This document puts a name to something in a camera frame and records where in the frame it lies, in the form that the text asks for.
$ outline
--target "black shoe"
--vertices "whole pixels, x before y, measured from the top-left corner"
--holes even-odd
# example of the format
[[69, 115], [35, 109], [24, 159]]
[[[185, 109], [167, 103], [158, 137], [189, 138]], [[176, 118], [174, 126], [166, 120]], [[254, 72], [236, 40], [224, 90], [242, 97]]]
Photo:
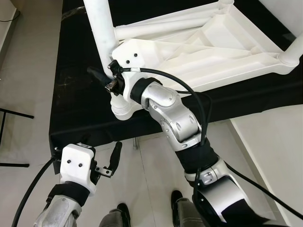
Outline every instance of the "black shoe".
[[180, 227], [177, 200], [182, 197], [183, 195], [180, 191], [174, 190], [171, 193], [170, 204], [172, 209], [172, 223], [174, 224], [174, 227]]
[[131, 227], [131, 216], [129, 215], [128, 207], [125, 203], [120, 203], [117, 209], [121, 210], [123, 227]]

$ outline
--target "person's leg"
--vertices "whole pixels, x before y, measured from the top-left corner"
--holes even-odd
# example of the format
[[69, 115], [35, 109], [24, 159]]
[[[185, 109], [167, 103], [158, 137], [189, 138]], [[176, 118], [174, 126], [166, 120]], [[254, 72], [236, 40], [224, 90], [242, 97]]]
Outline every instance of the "person's leg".
[[111, 210], [101, 221], [99, 227], [131, 227], [130, 215], [126, 204], [121, 203]]
[[171, 194], [171, 208], [173, 210], [174, 227], [204, 227], [195, 205], [183, 198], [180, 191]]

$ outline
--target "black tablecloth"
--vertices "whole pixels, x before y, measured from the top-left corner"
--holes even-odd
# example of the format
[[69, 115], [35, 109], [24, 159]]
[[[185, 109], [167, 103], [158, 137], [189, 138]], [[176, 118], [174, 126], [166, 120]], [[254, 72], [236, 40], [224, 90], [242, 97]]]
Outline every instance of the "black tablecloth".
[[[196, 7], [214, 0], [110, 0], [114, 26], [130, 24], [167, 13]], [[81, 0], [64, 0], [62, 12], [83, 6]], [[281, 49], [291, 43], [292, 34], [259, 1], [237, 0], [235, 6]], [[160, 126], [140, 110], [127, 121], [119, 121], [111, 111], [110, 95], [86, 73], [88, 66], [102, 68], [86, 14], [65, 19], [61, 24], [58, 59], [50, 119], [50, 146], [62, 148], [84, 142], [98, 146], [160, 132]], [[288, 75], [270, 73], [209, 90], [213, 99], [211, 122], [303, 103], [302, 58]], [[208, 102], [201, 99], [208, 109]], [[183, 103], [197, 114], [190, 96]]]

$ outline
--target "white floor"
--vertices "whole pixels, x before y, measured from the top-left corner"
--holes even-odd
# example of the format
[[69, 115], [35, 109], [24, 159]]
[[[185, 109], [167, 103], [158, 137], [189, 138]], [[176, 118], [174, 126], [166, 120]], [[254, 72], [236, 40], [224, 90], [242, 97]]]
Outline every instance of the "white floor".
[[[10, 226], [15, 211], [35, 175], [50, 158], [48, 127], [59, 42], [62, 0], [27, 0], [0, 71], [0, 106], [35, 119], [8, 115], [0, 147], [1, 162], [29, 163], [30, 168], [0, 167], [1, 226]], [[225, 122], [212, 123], [208, 138], [215, 151], [234, 168], [254, 180]], [[123, 141], [119, 168], [112, 179], [101, 178], [97, 194], [89, 198], [78, 226], [98, 226], [102, 217], [118, 203], [128, 205], [134, 227], [172, 226], [170, 193], [174, 189], [191, 198], [177, 156], [161, 133]], [[96, 160], [106, 166], [114, 143], [97, 147]], [[30, 196], [19, 221], [32, 226], [59, 176], [49, 168]], [[252, 206], [269, 218], [273, 213], [264, 195], [239, 180]]]

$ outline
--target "gray pants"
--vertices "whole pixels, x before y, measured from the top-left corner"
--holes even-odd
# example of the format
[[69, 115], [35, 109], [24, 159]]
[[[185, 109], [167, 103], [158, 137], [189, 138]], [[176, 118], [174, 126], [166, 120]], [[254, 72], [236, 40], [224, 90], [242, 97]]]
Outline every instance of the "gray pants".
[[[194, 204], [186, 198], [178, 200], [180, 227], [204, 227]], [[99, 227], [123, 227], [121, 211], [114, 209], [101, 221]]]

